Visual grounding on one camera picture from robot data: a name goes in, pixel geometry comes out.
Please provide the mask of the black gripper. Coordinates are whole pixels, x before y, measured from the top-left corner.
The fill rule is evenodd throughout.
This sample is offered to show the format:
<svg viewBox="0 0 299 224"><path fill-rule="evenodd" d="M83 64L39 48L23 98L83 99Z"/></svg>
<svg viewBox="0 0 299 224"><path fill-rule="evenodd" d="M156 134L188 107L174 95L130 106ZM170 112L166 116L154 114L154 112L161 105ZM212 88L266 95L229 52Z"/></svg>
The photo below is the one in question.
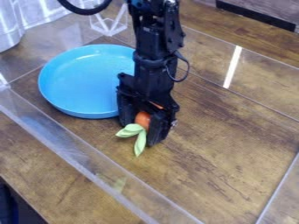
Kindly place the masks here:
<svg viewBox="0 0 299 224"><path fill-rule="evenodd" d="M177 58L174 56L148 59L133 52L134 73L117 75L116 104L118 121L122 126L134 122L136 113L142 110L150 114L146 132L146 145L158 144L176 124L174 113L178 105L170 92L173 90Z"/></svg>

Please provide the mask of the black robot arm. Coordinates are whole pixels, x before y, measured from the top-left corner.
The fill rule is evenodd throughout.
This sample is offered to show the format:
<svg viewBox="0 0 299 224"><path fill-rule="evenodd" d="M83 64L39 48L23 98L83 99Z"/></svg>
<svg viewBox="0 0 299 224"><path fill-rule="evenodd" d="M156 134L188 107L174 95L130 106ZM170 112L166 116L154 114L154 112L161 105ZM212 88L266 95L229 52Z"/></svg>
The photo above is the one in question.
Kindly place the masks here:
<svg viewBox="0 0 299 224"><path fill-rule="evenodd" d="M145 144L160 143L176 124L180 106L170 92L177 61L182 58L184 32L178 20L178 0L128 0L134 30L134 73L117 75L118 121L128 125L140 112L149 115Z"/></svg>

